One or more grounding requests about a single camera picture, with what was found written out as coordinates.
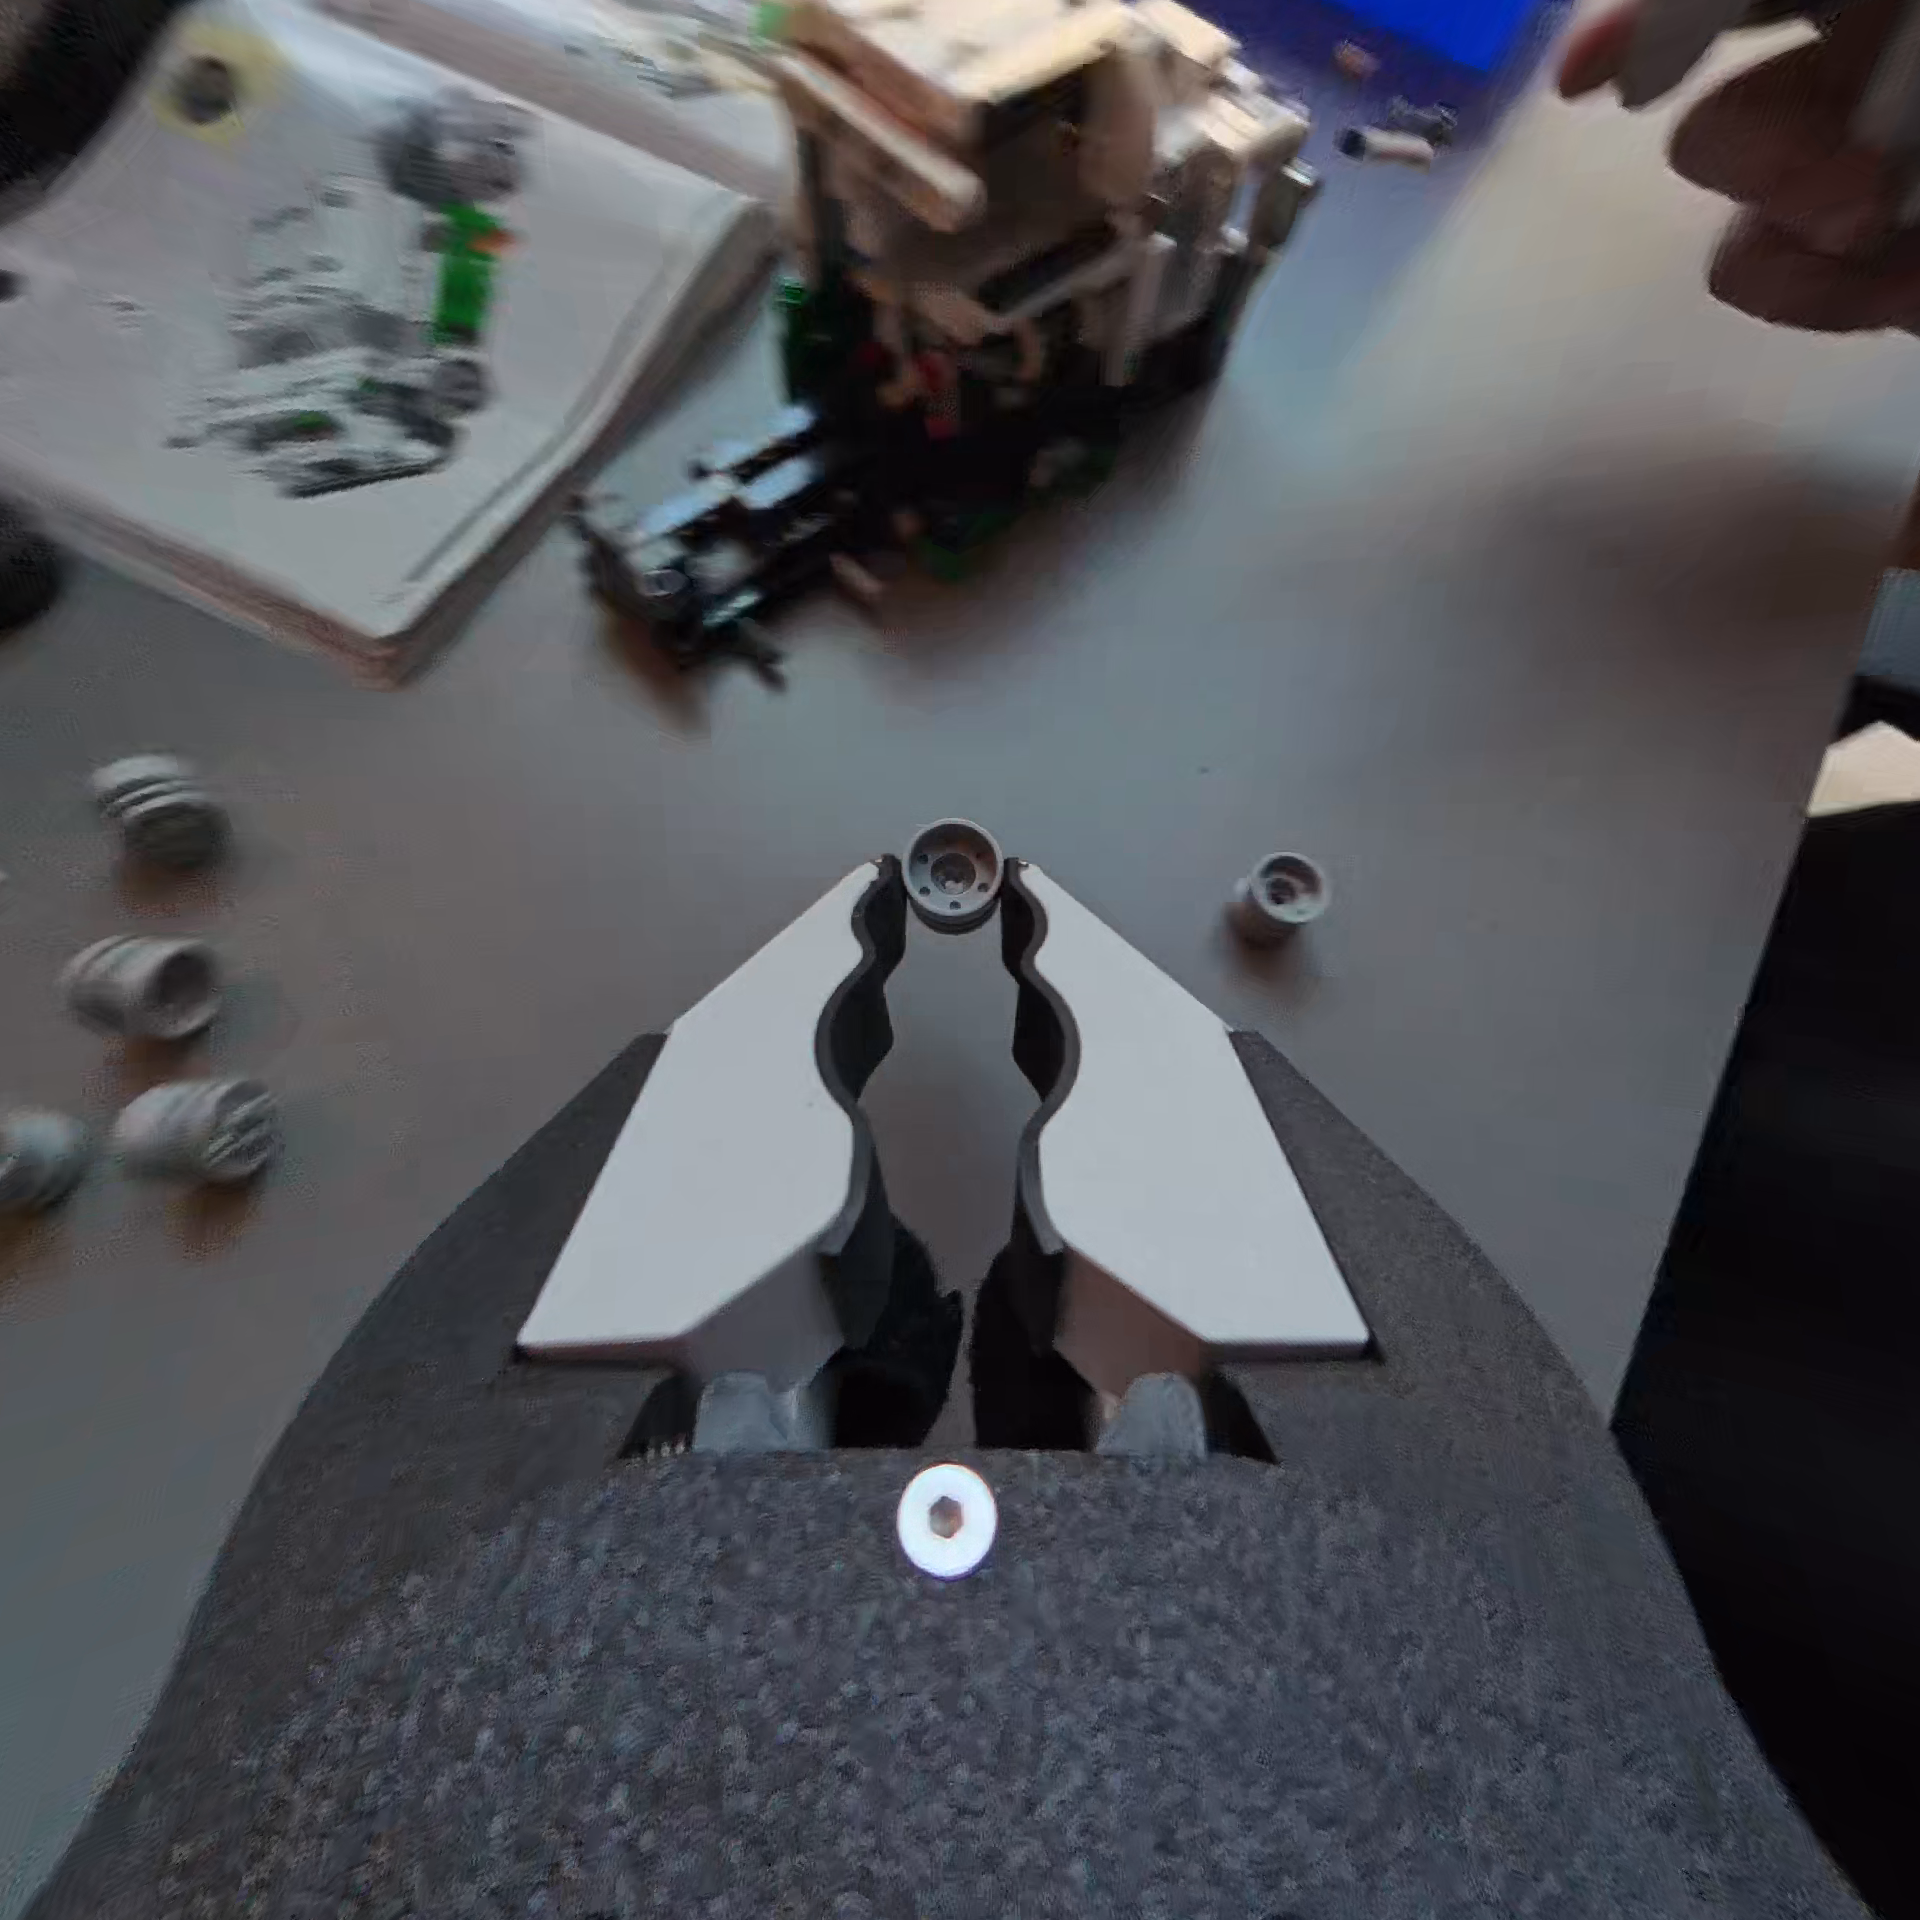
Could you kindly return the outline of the grey lego wheel hub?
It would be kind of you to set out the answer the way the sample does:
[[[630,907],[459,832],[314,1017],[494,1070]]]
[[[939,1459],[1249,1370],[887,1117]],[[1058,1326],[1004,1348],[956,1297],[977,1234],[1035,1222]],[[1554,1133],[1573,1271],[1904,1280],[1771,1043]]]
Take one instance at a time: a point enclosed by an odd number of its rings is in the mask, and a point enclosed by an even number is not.
[[[89,1030],[124,1042],[182,1043],[222,1008],[218,955],[201,939],[122,933],[79,951],[61,1000]]]
[[[252,1077],[196,1077],[137,1093],[109,1127],[118,1165],[148,1182],[243,1186],[276,1163],[283,1117]]]
[[[42,1107],[3,1113],[3,1215],[39,1215],[61,1206],[93,1158],[82,1121]]]
[[[908,897],[919,921],[966,935],[995,918],[1004,852],[989,829],[948,818],[917,832],[901,860]]]
[[[1301,854],[1271,854],[1236,879],[1227,925],[1242,946],[1276,949],[1316,923],[1329,900],[1329,878],[1316,862]]]
[[[180,758],[140,754],[109,761],[89,776],[89,793],[133,869],[195,876],[229,857],[229,807]]]

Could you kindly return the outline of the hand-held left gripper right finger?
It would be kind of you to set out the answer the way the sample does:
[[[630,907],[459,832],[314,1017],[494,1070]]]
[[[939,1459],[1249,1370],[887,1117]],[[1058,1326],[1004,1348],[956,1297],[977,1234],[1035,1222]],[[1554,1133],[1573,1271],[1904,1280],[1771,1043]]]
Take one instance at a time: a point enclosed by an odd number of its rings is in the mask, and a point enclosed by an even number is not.
[[[1246,1036],[1038,863],[1001,886],[1011,1057],[1035,1095],[997,1256],[997,1446],[1273,1452],[1229,1371],[1374,1331]]]

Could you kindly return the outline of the white lego garbage truck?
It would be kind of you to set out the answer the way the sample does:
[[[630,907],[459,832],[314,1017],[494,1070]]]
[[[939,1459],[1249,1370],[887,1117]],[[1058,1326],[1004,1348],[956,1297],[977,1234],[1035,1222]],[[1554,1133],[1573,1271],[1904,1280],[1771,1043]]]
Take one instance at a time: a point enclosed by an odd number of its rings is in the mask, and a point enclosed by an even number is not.
[[[1186,5],[795,5],[785,404],[684,489],[579,496],[590,591],[677,668],[825,585],[961,575],[1211,385],[1320,181],[1311,113]]]

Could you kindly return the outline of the person's right hand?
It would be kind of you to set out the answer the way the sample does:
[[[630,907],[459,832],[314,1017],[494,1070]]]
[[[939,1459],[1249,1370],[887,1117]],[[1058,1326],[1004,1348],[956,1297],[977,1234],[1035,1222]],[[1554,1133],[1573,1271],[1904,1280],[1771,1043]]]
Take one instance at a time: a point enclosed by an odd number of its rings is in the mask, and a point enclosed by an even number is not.
[[[1668,164],[1733,212],[1710,294],[1813,334],[1919,332],[1919,239],[1897,220],[1903,183],[1850,124],[1901,5],[1850,5],[1818,36],[1705,92],[1668,138]]]

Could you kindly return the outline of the blue box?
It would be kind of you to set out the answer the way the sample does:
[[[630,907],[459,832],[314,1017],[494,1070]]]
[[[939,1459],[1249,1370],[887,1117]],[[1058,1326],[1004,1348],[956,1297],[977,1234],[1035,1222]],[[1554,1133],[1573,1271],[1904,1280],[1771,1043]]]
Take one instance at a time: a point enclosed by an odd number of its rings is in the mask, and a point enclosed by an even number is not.
[[[1560,3],[1329,3],[1355,24],[1471,73],[1495,73],[1562,12]]]

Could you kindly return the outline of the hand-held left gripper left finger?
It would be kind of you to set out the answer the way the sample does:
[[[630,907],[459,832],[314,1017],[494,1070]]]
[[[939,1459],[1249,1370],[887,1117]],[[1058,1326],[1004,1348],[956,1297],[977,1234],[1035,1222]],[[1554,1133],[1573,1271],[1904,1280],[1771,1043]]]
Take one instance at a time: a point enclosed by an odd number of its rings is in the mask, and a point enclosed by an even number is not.
[[[697,1452],[833,1446],[842,1364],[898,1293],[903,1229],[862,1100],[903,951],[901,863],[865,862],[659,1038],[522,1359],[674,1374]]]

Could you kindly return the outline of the lego instruction booklet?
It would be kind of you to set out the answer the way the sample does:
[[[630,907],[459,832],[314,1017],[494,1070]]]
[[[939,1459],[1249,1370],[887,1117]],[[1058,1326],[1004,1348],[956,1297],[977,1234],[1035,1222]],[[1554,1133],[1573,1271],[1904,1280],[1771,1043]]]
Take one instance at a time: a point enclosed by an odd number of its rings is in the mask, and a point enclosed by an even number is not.
[[[5,83],[5,495],[396,681],[757,293],[778,181],[314,5],[61,5]]]

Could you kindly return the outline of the black rubber tyre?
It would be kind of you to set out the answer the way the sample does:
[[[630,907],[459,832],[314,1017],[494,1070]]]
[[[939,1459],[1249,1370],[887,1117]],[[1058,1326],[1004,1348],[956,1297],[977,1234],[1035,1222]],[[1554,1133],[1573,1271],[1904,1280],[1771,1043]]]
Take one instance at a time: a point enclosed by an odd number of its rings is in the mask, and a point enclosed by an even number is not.
[[[39,522],[3,504],[3,637],[37,622],[61,595],[61,551]]]

